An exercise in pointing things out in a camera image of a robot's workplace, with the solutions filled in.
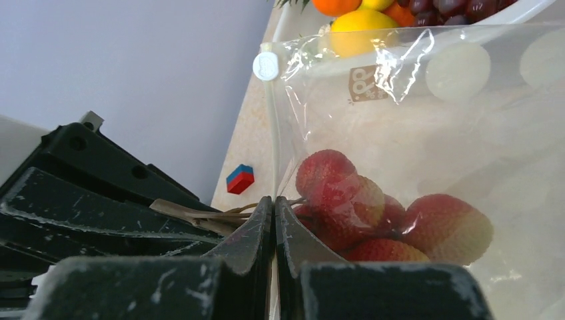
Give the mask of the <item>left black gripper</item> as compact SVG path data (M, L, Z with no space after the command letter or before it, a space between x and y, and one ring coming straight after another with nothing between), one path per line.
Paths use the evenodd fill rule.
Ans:
M102 135L102 119L53 131L1 118L1 308L24 309L33 279L71 256L202 255L221 237L150 208L205 206Z

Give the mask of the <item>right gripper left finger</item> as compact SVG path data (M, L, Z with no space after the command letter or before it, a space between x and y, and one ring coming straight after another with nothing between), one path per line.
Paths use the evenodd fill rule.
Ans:
M24 319L267 319L273 201L197 257L71 257L43 280Z

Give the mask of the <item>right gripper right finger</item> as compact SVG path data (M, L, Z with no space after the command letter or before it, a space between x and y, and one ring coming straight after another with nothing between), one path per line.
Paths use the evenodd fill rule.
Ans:
M491 319L477 281L458 266L349 263L274 208L281 319Z

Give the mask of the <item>clear zip top bag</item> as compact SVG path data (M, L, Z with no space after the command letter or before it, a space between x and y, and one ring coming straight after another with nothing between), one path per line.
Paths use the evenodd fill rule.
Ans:
M408 207L444 193L492 222L467 270L491 319L564 318L564 26L396 29L337 56L329 33L264 43L254 62L273 124L275 191L292 210L307 156L344 153Z

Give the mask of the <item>orange persimmon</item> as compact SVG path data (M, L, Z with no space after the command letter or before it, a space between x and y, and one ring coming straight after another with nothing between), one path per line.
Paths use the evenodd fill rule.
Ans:
M357 10L361 0L312 0L314 8L328 17L340 17L346 13Z

